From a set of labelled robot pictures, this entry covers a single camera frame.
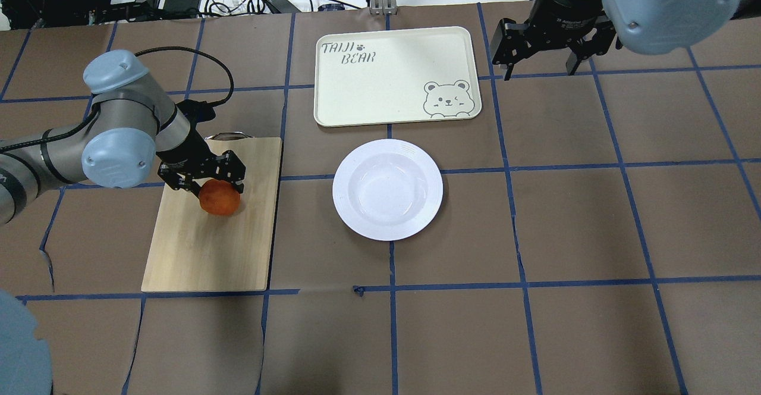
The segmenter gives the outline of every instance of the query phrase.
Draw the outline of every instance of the light blue joint cap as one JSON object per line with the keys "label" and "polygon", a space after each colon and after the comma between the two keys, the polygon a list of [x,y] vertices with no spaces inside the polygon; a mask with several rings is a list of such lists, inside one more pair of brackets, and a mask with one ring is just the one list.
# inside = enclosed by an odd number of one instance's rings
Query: light blue joint cap
{"label": "light blue joint cap", "polygon": [[84,68],[84,82],[93,94],[114,90],[142,78],[149,70],[126,50],[112,50],[96,57]]}
{"label": "light blue joint cap", "polygon": [[718,31],[740,0],[603,0],[626,48],[665,54],[688,47]]}
{"label": "light blue joint cap", "polygon": [[128,189],[147,178],[155,153],[156,143],[150,135],[132,127],[117,127],[84,146],[82,170],[99,186]]}
{"label": "light blue joint cap", "polygon": [[50,350],[36,327],[21,301],[0,290],[0,395],[50,395]]}

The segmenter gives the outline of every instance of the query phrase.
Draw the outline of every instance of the wooden cutting board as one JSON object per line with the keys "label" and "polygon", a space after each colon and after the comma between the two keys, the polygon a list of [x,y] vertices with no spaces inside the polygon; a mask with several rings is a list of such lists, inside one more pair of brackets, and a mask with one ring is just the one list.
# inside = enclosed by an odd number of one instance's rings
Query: wooden cutting board
{"label": "wooden cutting board", "polygon": [[206,142],[216,154],[232,149],[246,165],[240,207],[228,217],[210,215],[190,192],[164,186],[145,265],[144,292],[267,288],[282,140]]}

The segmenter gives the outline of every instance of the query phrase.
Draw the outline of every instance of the cartoon bear face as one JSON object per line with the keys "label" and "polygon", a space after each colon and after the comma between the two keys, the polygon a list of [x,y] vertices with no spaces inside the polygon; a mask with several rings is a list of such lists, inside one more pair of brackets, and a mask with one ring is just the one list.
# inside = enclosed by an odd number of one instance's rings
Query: cartoon bear face
{"label": "cartoon bear face", "polygon": [[470,84],[467,81],[457,80],[454,84],[442,85],[430,81],[424,88],[427,96],[423,109],[430,118],[467,117],[476,107],[468,93]]}

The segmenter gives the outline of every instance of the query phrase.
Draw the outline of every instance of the orange ball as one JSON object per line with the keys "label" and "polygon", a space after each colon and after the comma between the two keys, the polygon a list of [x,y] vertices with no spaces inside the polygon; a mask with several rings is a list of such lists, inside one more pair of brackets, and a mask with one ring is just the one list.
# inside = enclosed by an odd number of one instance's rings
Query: orange ball
{"label": "orange ball", "polygon": [[240,194],[233,184],[218,179],[209,179],[198,194],[201,209],[212,214],[228,216],[240,206]]}

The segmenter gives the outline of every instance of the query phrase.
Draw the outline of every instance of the brown table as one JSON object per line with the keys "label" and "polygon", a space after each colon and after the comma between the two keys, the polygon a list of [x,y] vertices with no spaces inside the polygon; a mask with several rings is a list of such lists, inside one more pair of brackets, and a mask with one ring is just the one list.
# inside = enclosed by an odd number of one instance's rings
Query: brown table
{"label": "brown table", "polygon": [[[0,287],[40,321],[55,392],[254,393],[262,332],[263,394],[758,392],[761,20],[667,56],[612,51],[574,77],[566,51],[544,53],[505,83],[485,41],[499,18],[529,8],[0,33],[0,137],[80,120],[81,73],[103,51],[184,45],[235,76],[236,94],[202,134],[285,144],[263,293],[140,292],[155,176],[135,189],[47,192],[0,228]],[[473,38],[478,117],[313,121],[319,37],[451,24]],[[176,100],[227,86],[192,54],[144,63]],[[351,232],[331,199],[343,156],[389,136],[425,149],[445,181],[432,224],[396,243]]]}

